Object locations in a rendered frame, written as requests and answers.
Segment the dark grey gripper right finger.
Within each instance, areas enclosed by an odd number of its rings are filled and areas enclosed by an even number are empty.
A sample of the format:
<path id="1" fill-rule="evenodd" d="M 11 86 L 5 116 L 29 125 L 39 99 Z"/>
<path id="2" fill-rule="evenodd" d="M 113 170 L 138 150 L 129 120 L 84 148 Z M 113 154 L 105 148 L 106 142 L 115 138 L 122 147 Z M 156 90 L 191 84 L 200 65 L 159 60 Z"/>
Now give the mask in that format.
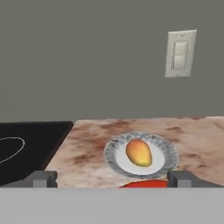
<path id="1" fill-rule="evenodd" d="M 221 185 L 198 178 L 190 171 L 168 171 L 167 178 L 169 187 L 221 187 Z"/>

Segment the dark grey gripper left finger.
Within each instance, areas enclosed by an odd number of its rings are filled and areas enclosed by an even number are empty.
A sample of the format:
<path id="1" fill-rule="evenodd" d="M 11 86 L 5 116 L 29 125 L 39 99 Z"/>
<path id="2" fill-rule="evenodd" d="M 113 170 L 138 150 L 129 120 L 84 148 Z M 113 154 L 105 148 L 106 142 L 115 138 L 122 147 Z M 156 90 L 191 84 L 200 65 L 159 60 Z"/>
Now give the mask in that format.
<path id="1" fill-rule="evenodd" d="M 28 177 L 19 181 L 4 185 L 4 187 L 37 187 L 57 188 L 58 173 L 56 171 L 35 171 Z"/>

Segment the small red plate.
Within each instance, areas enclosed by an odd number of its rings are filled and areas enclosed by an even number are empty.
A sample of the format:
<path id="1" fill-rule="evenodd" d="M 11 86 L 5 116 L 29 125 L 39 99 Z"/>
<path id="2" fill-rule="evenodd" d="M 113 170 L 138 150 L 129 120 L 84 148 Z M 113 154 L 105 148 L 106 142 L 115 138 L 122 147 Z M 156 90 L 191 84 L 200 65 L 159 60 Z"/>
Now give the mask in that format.
<path id="1" fill-rule="evenodd" d="M 145 180 L 145 181 L 137 181 L 130 182 L 126 185 L 123 185 L 122 188 L 166 188 L 168 182 L 165 180 Z"/>

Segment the orange yellow mango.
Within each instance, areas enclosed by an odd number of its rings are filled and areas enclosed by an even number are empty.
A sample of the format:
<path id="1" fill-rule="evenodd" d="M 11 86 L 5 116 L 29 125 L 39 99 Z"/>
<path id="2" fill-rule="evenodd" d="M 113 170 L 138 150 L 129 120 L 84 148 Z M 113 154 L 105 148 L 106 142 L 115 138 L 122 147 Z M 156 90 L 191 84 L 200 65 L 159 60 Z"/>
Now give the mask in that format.
<path id="1" fill-rule="evenodd" d="M 151 148 L 143 140 L 134 139 L 128 142 L 126 155 L 134 165 L 148 167 L 152 164 Z"/>

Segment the white bowl with grey rim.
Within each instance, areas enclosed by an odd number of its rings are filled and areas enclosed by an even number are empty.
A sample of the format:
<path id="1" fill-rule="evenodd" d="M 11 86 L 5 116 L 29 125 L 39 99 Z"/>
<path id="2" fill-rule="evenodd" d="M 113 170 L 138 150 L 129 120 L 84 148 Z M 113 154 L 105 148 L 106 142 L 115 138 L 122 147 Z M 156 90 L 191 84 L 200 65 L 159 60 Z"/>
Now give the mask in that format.
<path id="1" fill-rule="evenodd" d="M 126 154 L 131 140 L 143 140 L 150 147 L 152 163 L 148 167 L 133 164 Z M 104 161 L 115 172 L 133 179 L 160 179 L 179 164 L 179 153 L 167 139 L 143 131 L 131 131 L 113 136 L 104 148 Z"/>

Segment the black hob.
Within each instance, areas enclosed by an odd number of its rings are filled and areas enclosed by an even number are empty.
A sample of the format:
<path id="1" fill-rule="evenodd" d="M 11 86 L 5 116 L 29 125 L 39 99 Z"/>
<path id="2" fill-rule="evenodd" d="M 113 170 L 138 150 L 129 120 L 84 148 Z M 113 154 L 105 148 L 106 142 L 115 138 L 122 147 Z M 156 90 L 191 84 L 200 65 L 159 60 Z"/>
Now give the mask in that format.
<path id="1" fill-rule="evenodd" d="M 73 127 L 63 122 L 0 122 L 0 186 L 44 171 Z"/>

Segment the white wall switch plate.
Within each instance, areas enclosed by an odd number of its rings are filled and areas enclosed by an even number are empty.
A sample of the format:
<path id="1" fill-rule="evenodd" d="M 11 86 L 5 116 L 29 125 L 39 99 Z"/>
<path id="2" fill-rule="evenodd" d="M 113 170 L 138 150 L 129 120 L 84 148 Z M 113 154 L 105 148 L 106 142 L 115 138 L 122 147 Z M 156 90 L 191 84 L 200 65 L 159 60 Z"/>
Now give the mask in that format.
<path id="1" fill-rule="evenodd" d="M 165 78 L 191 76 L 196 35 L 196 30 L 168 32 Z"/>

